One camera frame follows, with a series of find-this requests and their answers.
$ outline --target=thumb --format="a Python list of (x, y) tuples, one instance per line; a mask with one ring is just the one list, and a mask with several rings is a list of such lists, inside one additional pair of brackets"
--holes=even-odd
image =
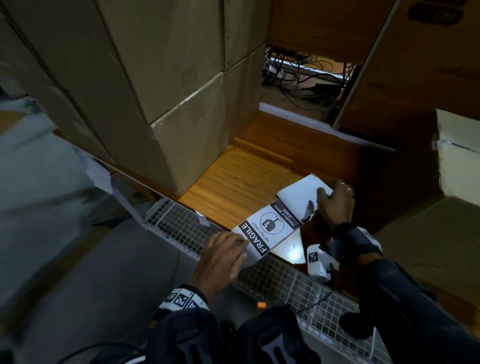
[(240, 268), (243, 265), (243, 262), (247, 258), (247, 253), (243, 253), (238, 257), (238, 259), (233, 264), (232, 270), (230, 271), (230, 281), (233, 281), (240, 272)]
[(325, 190), (322, 187), (320, 187), (317, 190), (317, 205), (322, 206), (327, 199), (328, 199), (327, 192), (325, 192)]

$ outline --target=metal grid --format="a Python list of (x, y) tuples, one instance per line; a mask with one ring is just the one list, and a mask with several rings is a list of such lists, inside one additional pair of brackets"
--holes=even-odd
[[(208, 237), (223, 230), (211, 222), (210, 227), (201, 225), (195, 212), (166, 197), (147, 211), (144, 227), (195, 260), (200, 259)], [(303, 330), (352, 361), (392, 362), (376, 330), (367, 340), (355, 340), (338, 325), (342, 314), (359, 311), (355, 302), (333, 292), (325, 301), (315, 305), (330, 289), (270, 255), (243, 269), (234, 285), (259, 301), (290, 306), (297, 312), (297, 320)]]

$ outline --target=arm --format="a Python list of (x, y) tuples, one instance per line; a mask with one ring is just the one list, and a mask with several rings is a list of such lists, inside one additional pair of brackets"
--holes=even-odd
[(174, 289), (150, 322), (148, 363), (222, 361), (220, 334), (207, 303), (238, 275), (248, 243), (228, 231), (210, 237), (191, 282)]
[(357, 272), (360, 311), (372, 319), (394, 362), (480, 362), (480, 342), (436, 303), (431, 292), (384, 259), (368, 233), (350, 223), (350, 186), (337, 183), (331, 197), (319, 190), (317, 203), (335, 239), (327, 251)]

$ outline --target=hand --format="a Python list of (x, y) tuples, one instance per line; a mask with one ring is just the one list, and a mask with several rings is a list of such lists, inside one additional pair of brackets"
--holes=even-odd
[(319, 188), (317, 190), (317, 205), (320, 215), (330, 225), (331, 229), (342, 222), (350, 222), (355, 206), (353, 189), (348, 184), (335, 181), (333, 192), (331, 196), (328, 196), (323, 188)]
[(245, 249), (248, 244), (248, 240), (230, 231), (213, 234), (208, 239), (190, 285), (201, 290), (209, 301), (237, 277), (247, 257)]

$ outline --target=gray floor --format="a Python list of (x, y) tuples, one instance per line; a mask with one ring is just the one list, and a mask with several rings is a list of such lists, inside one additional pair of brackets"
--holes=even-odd
[[(94, 189), (72, 147), (51, 134), (43, 114), (0, 136), (0, 308), (89, 228), (92, 212), (118, 207)], [(0, 343), (17, 363), (54, 363), (97, 342), (123, 340), (146, 325), (196, 262), (130, 219), (112, 230)], [(209, 303), (218, 320), (239, 326), (256, 302), (228, 287)], [(345, 359), (309, 340), (323, 363)], [(86, 363), (95, 352), (71, 363)]]

